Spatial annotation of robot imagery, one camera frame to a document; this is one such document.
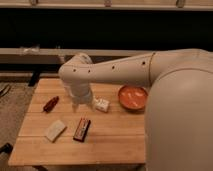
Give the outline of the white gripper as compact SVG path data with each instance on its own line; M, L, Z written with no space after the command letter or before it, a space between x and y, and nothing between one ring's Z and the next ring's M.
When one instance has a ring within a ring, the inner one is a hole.
M95 103L91 102L93 100L93 93L89 83L80 83L80 84L70 84L69 85L69 94L74 102L72 104L73 113L76 113L78 110L78 104L87 104L87 106L94 110Z

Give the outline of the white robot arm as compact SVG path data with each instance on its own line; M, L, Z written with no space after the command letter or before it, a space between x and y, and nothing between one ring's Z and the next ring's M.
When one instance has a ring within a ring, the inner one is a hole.
M79 53L59 77L76 104L93 100L92 83L147 87L147 171L213 171L213 52L155 51L97 64Z

